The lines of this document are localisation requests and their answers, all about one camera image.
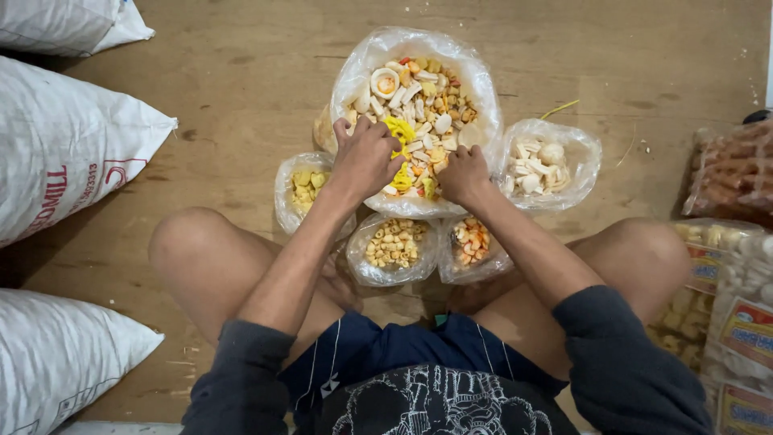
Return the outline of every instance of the right hand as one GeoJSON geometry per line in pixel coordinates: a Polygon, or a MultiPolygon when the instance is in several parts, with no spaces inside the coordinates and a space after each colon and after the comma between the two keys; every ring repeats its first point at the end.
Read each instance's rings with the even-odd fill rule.
{"type": "Polygon", "coordinates": [[[438,174],[442,196],[452,203],[470,208],[475,200],[490,187],[489,168],[481,147],[474,145],[468,152],[460,145],[448,155],[448,167],[438,174]]]}
{"type": "Polygon", "coordinates": [[[392,151],[399,152],[402,146],[383,122],[373,124],[360,116],[351,136],[346,132],[349,127],[344,118],[333,124],[339,149],[329,183],[337,186],[334,191],[347,195],[343,199],[355,203],[350,205],[357,206],[392,182],[405,157],[392,159],[392,151]]]}

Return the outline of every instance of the plywood floor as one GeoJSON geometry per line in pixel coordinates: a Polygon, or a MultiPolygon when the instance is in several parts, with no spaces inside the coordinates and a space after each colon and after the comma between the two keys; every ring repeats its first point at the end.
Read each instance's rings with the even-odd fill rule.
{"type": "MultiPolygon", "coordinates": [[[[765,98],[769,0],[136,2],[154,39],[46,64],[178,117],[176,137],[121,191],[0,252],[4,284],[110,307],[166,334],[87,420],[179,421],[213,351],[148,266],[154,225],[200,205],[286,240],[275,171],[312,149],[339,68],[377,26],[476,47],[507,124],[581,99],[551,121],[601,138],[598,183],[576,208],[539,217],[567,241],[624,217],[674,216],[693,131],[727,128],[765,98]]],[[[432,284],[371,292],[366,313],[410,323],[442,310],[443,295],[432,284]]]]}

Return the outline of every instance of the thigh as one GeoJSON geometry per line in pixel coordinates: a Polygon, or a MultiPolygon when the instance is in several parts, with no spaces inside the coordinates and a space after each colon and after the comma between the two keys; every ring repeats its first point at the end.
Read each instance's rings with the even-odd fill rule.
{"type": "MultiPolygon", "coordinates": [[[[570,247],[620,292],[644,323],[657,315],[690,274],[690,256],[679,236],[667,224],[647,219],[619,221],[570,247]]],[[[528,284],[510,284],[510,291],[472,319],[548,374],[569,379],[564,331],[528,284]]]]}
{"type": "MultiPolygon", "coordinates": [[[[148,257],[177,304],[204,338],[217,346],[223,323],[236,315],[280,250],[281,246],[238,228],[216,211],[193,207],[158,224],[148,257]]],[[[334,293],[328,287],[326,279],[317,282],[285,365],[344,314],[325,295],[334,293]]]]}

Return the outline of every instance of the shorts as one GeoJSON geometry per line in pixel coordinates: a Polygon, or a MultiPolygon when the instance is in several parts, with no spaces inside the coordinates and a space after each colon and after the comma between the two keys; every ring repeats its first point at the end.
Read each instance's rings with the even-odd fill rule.
{"type": "Polygon", "coordinates": [[[344,314],[290,364],[278,379],[289,390],[290,411],[300,426],[338,387],[395,368],[436,364],[528,382],[555,397],[569,385],[537,367],[471,318],[457,313],[433,330],[412,324],[381,329],[354,311],[344,314]]]}

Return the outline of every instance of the knee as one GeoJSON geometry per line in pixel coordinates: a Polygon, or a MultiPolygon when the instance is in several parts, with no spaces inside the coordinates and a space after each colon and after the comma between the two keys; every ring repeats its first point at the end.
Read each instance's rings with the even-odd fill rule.
{"type": "Polygon", "coordinates": [[[175,211],[156,225],[148,244],[148,259],[155,268],[170,261],[189,259],[211,247],[212,237],[228,224],[222,214],[206,207],[175,211]]]}
{"type": "Polygon", "coordinates": [[[616,241],[647,258],[653,272],[671,272],[687,279],[692,269],[690,253],[684,241],[670,224],[645,217],[630,217],[608,228],[616,241]]]}

